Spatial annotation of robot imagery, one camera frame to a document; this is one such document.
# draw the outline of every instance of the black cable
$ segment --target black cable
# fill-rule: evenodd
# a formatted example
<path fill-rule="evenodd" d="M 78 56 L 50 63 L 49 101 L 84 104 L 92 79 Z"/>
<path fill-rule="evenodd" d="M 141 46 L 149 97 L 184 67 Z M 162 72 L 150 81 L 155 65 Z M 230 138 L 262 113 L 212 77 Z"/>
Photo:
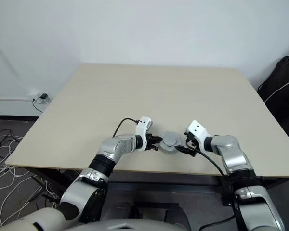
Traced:
<path fill-rule="evenodd" d="M 42 182 L 40 182 L 40 180 L 38 180 L 38 179 L 37 179 L 36 177 L 34 177 L 34 176 L 31 176 L 31 178 L 43 188 L 43 191 L 46 190 L 45 185 L 44 185 Z"/>
<path fill-rule="evenodd" d="M 118 127 L 117 127 L 117 129 L 116 129 L 116 131 L 115 131 L 115 133 L 113 134 L 112 137 L 115 137 L 115 136 L 116 136 L 116 134 L 117 134 L 120 126 L 122 125 L 122 123 L 123 123 L 125 120 L 133 121 L 133 122 L 135 122 L 136 124 L 138 124 L 138 122 L 139 122 L 139 120 L 134 120 L 134 119 L 131 119 L 131 118 L 125 118 L 125 119 L 123 119 L 123 120 L 119 123 L 119 125 L 118 125 Z"/>
<path fill-rule="evenodd" d="M 8 128 L 6 128 L 6 129 L 2 129 L 2 130 L 0 130 L 0 132 L 3 132 L 3 131 L 9 131 L 9 133 L 11 133 L 12 132 L 12 130 L 10 130 L 10 129 L 8 129 Z"/>
<path fill-rule="evenodd" d="M 220 174 L 222 175 L 222 177 L 224 177 L 225 179 L 227 178 L 226 175 L 223 173 L 223 171 L 221 170 L 221 168 L 207 155 L 205 155 L 202 151 L 191 147 L 190 145 L 188 145 L 188 143 L 186 143 L 186 146 L 192 150 L 194 150 L 195 152 L 199 153 L 200 155 L 202 155 L 204 158 L 206 158 L 207 160 L 209 160 L 216 168 L 217 170 L 220 172 Z"/>
<path fill-rule="evenodd" d="M 34 201 L 35 199 L 37 199 L 45 190 L 41 190 L 39 192 L 37 192 L 35 195 L 33 195 L 30 199 L 29 202 Z"/>
<path fill-rule="evenodd" d="M 49 195 L 49 193 L 47 193 L 47 195 L 45 195 L 45 194 L 42 195 L 42 197 L 45 198 L 45 201 L 44 201 L 45 207 L 47 207 L 47 205 L 46 205 L 46 200 L 47 200 L 47 199 L 49 200 L 49 202 L 55 202 L 56 204 L 59 204 L 59 203 L 60 203 L 60 199 L 55 199 L 55 198 L 53 198 L 53 197 L 51 197 L 51 196 L 48 196 L 48 195 Z"/>
<path fill-rule="evenodd" d="M 235 218 L 235 215 L 232 215 L 231 217 L 229 217 L 229 218 L 227 218 L 225 220 L 221 220 L 221 221 L 217 221 L 217 222 L 214 222 L 214 223 L 211 223 L 211 224 L 203 225 L 203 226 L 201 226 L 199 228 L 199 231 L 202 231 L 203 229 L 211 227 L 211 226 L 223 224 L 225 222 L 228 222 L 228 221 L 232 220 L 233 218 Z"/>
<path fill-rule="evenodd" d="M 2 129 L 2 130 L 0 130 L 0 133 L 3 132 L 3 131 L 9 131 L 9 133 L 6 134 L 5 137 L 1 140 L 1 142 L 0 142 L 0 147 L 1 147 L 5 142 L 7 142 L 7 141 L 12 141 L 12 140 L 5 140 L 5 139 L 8 138 L 9 136 L 11 136 L 16 142 L 18 142 L 18 143 L 20 142 L 17 138 L 15 138 L 15 137 L 12 135 L 12 130 L 11 130 L 11 129 L 8 129 L 8 128 Z"/>
<path fill-rule="evenodd" d="M 6 141 L 4 141 L 4 140 L 5 140 L 9 135 L 11 135 L 11 132 L 12 132 L 12 130 L 6 128 L 6 129 L 2 129 L 2 130 L 0 130 L 0 133 L 3 132 L 3 131 L 9 131 L 9 133 L 6 134 L 5 137 L 1 140 L 1 142 L 0 142 L 0 147 L 2 146 L 3 143 L 6 142 Z"/>
<path fill-rule="evenodd" d="M 35 105 L 34 105 L 34 102 L 35 102 L 36 100 L 35 99 L 33 99 L 32 100 L 32 105 L 33 105 L 33 107 L 35 108 L 35 109 L 37 109 L 39 112 L 42 112 L 40 109 L 38 109 Z"/>

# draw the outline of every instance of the silver robot arm segment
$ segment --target silver robot arm segment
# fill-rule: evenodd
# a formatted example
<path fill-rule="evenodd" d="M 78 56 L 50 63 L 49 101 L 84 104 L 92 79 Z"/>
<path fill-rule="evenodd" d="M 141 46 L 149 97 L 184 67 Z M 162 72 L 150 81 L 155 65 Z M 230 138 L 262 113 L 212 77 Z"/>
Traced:
<path fill-rule="evenodd" d="M 154 144 L 162 138 L 148 133 L 151 125 L 150 118 L 142 117 L 136 126 L 135 135 L 105 139 L 89 167 L 83 169 L 67 188 L 56 209 L 40 209 L 0 230 L 60 231 L 99 220 L 108 178 L 120 158 L 136 150 L 158 150 Z"/>
<path fill-rule="evenodd" d="M 270 195 L 254 173 L 254 169 L 233 136 L 210 136 L 197 121 L 187 128 L 202 152 L 214 152 L 222 158 L 223 166 L 234 192 L 234 212 L 240 230 L 284 231 L 282 219 Z"/>

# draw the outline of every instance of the black wire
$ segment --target black wire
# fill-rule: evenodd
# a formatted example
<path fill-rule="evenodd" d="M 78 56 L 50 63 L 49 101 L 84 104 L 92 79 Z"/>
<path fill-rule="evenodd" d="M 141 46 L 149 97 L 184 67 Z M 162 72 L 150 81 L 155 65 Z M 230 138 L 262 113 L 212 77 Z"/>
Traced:
<path fill-rule="evenodd" d="M 6 141 L 4 141 L 4 140 L 5 140 L 9 135 L 11 135 L 11 132 L 12 132 L 12 130 L 6 128 L 6 129 L 0 130 L 0 133 L 3 132 L 3 131 L 9 131 L 9 133 L 1 140 L 1 142 L 0 142 L 0 147 L 2 146 L 3 143 L 6 142 Z"/>
<path fill-rule="evenodd" d="M 6 142 L 8 142 L 8 141 L 13 141 L 13 140 L 5 140 L 5 141 L 2 143 L 2 146 L 3 146 Z"/>
<path fill-rule="evenodd" d="M 55 198 L 50 197 L 50 196 L 48 196 L 48 195 L 49 195 L 49 193 L 47 193 L 47 195 L 45 195 L 45 194 L 42 195 L 42 197 L 45 198 L 45 200 L 44 200 L 45 208 L 47 208 L 47 204 L 46 204 L 47 199 L 48 199 L 48 201 L 51 202 L 51 203 L 53 203 L 53 202 L 55 202 L 56 204 L 59 204 L 59 203 L 60 203 L 60 199 L 55 199 Z"/>
<path fill-rule="evenodd" d="M 214 223 L 211 223 L 211 224 L 203 225 L 203 226 L 201 226 L 199 228 L 199 231 L 202 231 L 203 229 L 211 227 L 211 226 L 223 224 L 225 222 L 228 222 L 228 221 L 232 220 L 233 218 L 235 218 L 235 215 L 232 215 L 231 217 L 229 217 L 229 218 L 227 218 L 225 220 L 221 220 L 221 221 L 217 221 L 217 222 L 214 222 Z"/>
<path fill-rule="evenodd" d="M 217 170 L 220 172 L 220 174 L 222 175 L 222 177 L 224 177 L 225 179 L 227 178 L 226 175 L 223 173 L 223 171 L 221 170 L 221 168 L 207 155 L 205 155 L 202 151 L 191 147 L 190 145 L 188 145 L 188 143 L 186 143 L 186 146 L 192 150 L 194 150 L 195 152 L 199 153 L 200 155 L 202 155 L 204 158 L 206 158 L 207 160 L 209 160 L 216 168 Z"/>
<path fill-rule="evenodd" d="M 0 132 L 3 132 L 3 131 L 9 131 L 9 133 L 11 133 L 12 132 L 12 130 L 10 130 L 10 129 L 8 129 L 8 128 L 6 128 L 6 129 L 2 129 L 2 130 L 0 130 Z"/>
<path fill-rule="evenodd" d="M 32 105 L 33 105 L 33 107 L 35 108 L 35 109 L 37 109 L 39 112 L 42 112 L 40 109 L 38 109 L 35 105 L 34 105 L 34 102 L 35 102 L 36 100 L 35 99 L 33 99 L 32 100 Z"/>
<path fill-rule="evenodd" d="M 123 120 L 119 123 L 119 125 L 118 125 L 118 127 L 117 127 L 117 129 L 116 129 L 116 131 L 115 131 L 115 133 L 113 134 L 112 137 L 115 137 L 115 136 L 116 136 L 116 134 L 117 134 L 120 126 L 122 125 L 122 123 L 123 123 L 125 120 L 131 120 L 131 121 L 135 122 L 136 124 L 138 124 L 138 122 L 139 122 L 139 120 L 134 120 L 134 119 L 131 119 L 131 118 L 125 118 L 125 119 L 123 119 Z"/>
<path fill-rule="evenodd" d="M 10 136 L 15 140 L 15 142 L 20 143 L 20 141 L 17 138 L 15 138 L 12 134 L 10 134 Z"/>
<path fill-rule="evenodd" d="M 285 66 L 287 66 L 288 64 L 289 64 L 289 57 L 285 60 L 285 63 L 275 73 L 272 73 L 272 75 L 270 77 L 272 78 L 275 75 L 277 75 L 277 73 L 279 73 L 281 71 L 281 69 L 284 68 Z M 262 84 L 259 85 L 259 87 L 257 88 L 257 92 L 259 92 L 260 88 L 263 86 L 263 84 L 265 84 L 268 81 L 268 79 L 266 79 Z"/>
<path fill-rule="evenodd" d="M 34 176 L 31 176 L 31 178 L 36 182 L 36 183 L 38 183 L 44 190 L 46 190 L 46 187 L 45 187 L 45 185 L 40 181 L 40 180 L 38 180 L 36 177 L 34 177 Z"/>
<path fill-rule="evenodd" d="M 28 200 L 29 203 L 31 203 L 32 201 L 36 200 L 42 193 L 44 192 L 44 190 L 41 190 L 39 192 L 37 192 L 36 194 L 34 194 L 33 196 L 31 196 Z M 35 203 L 35 206 L 37 208 L 37 210 L 39 210 L 39 206 L 38 203 Z"/>

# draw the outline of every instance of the beige tabletop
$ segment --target beige tabletop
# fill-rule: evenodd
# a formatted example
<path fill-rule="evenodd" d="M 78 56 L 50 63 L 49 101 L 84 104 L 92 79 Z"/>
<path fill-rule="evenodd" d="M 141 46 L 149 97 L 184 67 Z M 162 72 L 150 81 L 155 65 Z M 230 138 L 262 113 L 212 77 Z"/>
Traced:
<path fill-rule="evenodd" d="M 234 135 L 256 174 L 289 177 L 289 138 L 236 70 L 83 64 L 20 142 L 6 164 L 82 169 L 126 117 L 153 120 L 150 132 L 184 131 L 195 119 L 211 135 Z M 133 134 L 126 121 L 118 134 Z M 214 154 L 209 156 L 222 166 Z M 218 175 L 205 158 L 145 151 L 116 170 Z"/>

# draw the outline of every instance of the black backpack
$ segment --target black backpack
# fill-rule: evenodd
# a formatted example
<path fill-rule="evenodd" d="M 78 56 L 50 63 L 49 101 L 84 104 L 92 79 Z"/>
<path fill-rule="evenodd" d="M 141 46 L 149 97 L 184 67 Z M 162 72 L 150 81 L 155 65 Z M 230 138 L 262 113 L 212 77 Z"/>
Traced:
<path fill-rule="evenodd" d="M 272 115 L 289 136 L 289 56 L 283 57 L 257 89 Z"/>

